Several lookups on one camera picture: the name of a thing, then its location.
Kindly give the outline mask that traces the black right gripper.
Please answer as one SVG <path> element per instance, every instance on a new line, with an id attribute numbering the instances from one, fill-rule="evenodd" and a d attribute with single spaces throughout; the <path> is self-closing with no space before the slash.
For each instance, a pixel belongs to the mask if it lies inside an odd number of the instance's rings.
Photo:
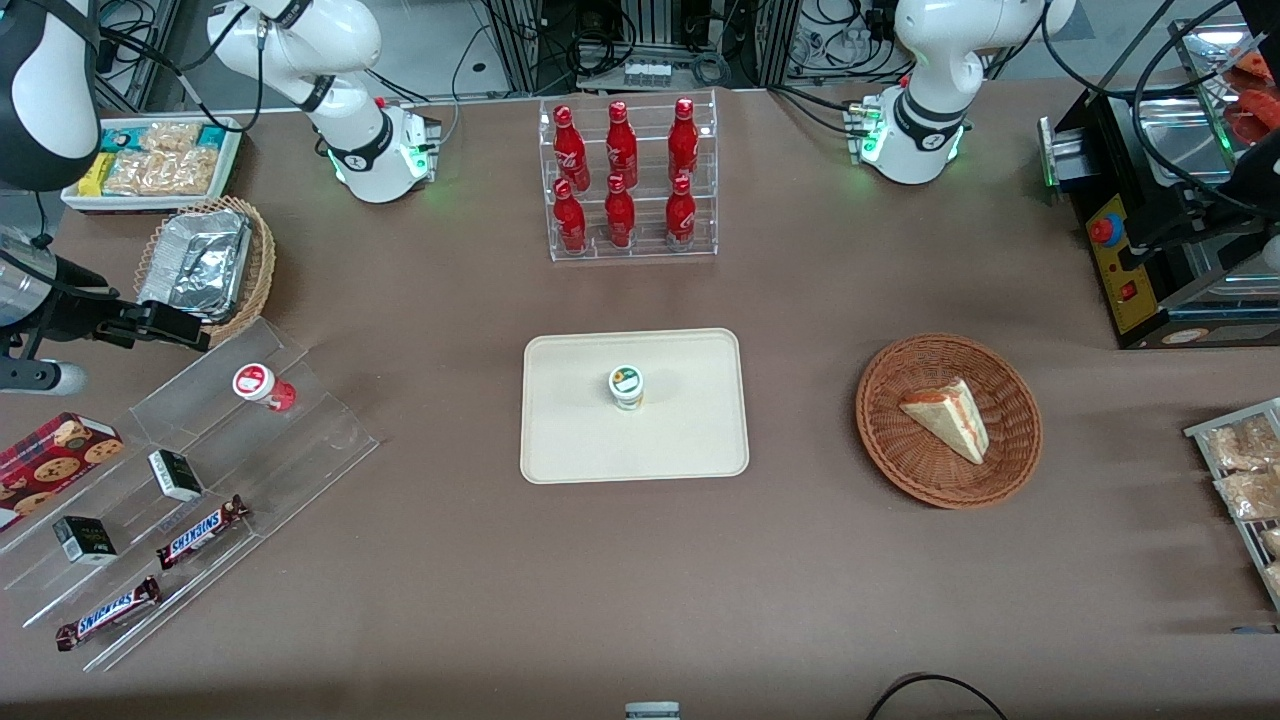
<path id="1" fill-rule="evenodd" d="M 72 288 L 69 293 L 51 288 L 35 309 L 8 323 L 8 346 L 19 347 L 27 334 L 36 343 L 96 340 L 123 348 L 137 341 L 159 341 L 206 352 L 211 336 L 198 316 L 163 302 L 147 302 L 147 334 L 129 313 L 136 305 L 124 302 L 100 274 L 65 259 L 56 260 L 55 281 Z"/>

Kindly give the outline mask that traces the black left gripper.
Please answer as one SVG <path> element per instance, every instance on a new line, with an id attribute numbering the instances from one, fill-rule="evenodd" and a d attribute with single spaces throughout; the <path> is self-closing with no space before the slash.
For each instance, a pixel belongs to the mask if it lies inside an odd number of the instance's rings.
<path id="1" fill-rule="evenodd" d="M 1258 240 L 1265 243 L 1277 233 L 1277 132 L 1245 150 L 1230 177 L 1220 184 L 1206 184 L 1193 176 L 1189 183 L 1199 196 L 1199 215 L 1192 222 L 1187 243 L 1211 240 Z"/>

